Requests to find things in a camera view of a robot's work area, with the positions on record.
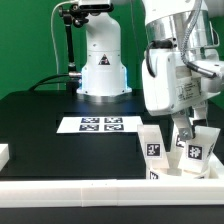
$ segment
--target black table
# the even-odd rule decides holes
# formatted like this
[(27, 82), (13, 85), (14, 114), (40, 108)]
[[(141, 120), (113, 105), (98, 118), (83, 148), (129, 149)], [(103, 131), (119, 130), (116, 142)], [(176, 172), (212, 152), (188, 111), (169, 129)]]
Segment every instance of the black table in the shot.
[[(14, 92), (0, 101), (0, 143), (9, 143), (5, 180), (144, 179), (136, 133), (56, 134), (64, 116), (141, 116), (159, 124), (168, 149), (170, 116), (151, 117), (142, 91), (131, 99), (94, 104), (65, 91)], [(215, 154), (224, 160), (223, 111), (209, 103), (209, 125), (221, 128)], [(223, 223), (223, 206), (0, 209), (0, 223)]]

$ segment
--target green screen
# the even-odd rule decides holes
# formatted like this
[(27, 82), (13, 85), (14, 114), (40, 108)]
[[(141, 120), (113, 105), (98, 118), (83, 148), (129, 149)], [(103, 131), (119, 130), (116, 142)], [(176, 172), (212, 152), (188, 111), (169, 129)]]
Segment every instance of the green screen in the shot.
[[(51, 13), (58, 0), (1, 0), (0, 2), (0, 98), (10, 92), (27, 90), (42, 78), (56, 74), (56, 63), (51, 38)], [(144, 11), (141, 1), (116, 6), (110, 13), (121, 26), (122, 63), (128, 69), (128, 85), (142, 88), (141, 63), (147, 39), (144, 26)], [(224, 18), (212, 19), (220, 35), (218, 48), (224, 60)], [(61, 73), (67, 72), (67, 47), (65, 28), (58, 13), (54, 19), (55, 37), (61, 64)], [(75, 62), (80, 70), (86, 62), (85, 27), (73, 28)], [(56, 89), (46, 86), (44, 89)], [(223, 105), (221, 94), (214, 102)]]

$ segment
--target white block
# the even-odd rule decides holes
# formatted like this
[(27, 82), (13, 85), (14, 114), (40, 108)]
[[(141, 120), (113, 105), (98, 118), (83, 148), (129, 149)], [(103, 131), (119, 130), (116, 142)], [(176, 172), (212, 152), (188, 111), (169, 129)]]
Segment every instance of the white block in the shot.
[(146, 166), (152, 168), (169, 168), (166, 150), (159, 125), (138, 125)]
[(0, 183), (0, 207), (82, 206), (82, 181), (12, 181)]
[(9, 161), (8, 144), (0, 144), (0, 171), (8, 161)]
[(224, 203), (224, 181), (208, 179), (119, 181), (118, 205), (206, 205)]
[(117, 181), (83, 181), (82, 206), (117, 206)]
[(213, 153), (209, 160), (209, 165), (211, 168), (210, 178), (224, 179), (224, 166)]
[(218, 128), (196, 126), (196, 137), (186, 141), (179, 168), (195, 173), (203, 172), (208, 166), (219, 132)]

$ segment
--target white paper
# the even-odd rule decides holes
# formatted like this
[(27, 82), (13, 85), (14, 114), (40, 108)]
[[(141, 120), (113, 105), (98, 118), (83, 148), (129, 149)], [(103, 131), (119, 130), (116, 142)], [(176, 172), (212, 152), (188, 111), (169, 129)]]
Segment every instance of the white paper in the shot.
[(140, 124), (142, 120), (139, 116), (64, 117), (57, 133), (137, 132)]

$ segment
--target logo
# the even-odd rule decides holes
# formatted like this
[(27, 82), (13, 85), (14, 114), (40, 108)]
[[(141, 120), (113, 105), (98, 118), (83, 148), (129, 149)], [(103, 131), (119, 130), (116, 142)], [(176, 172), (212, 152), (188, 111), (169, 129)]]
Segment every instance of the logo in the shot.
[(100, 60), (99, 65), (110, 65), (110, 62), (105, 54), (103, 55), (102, 59)]

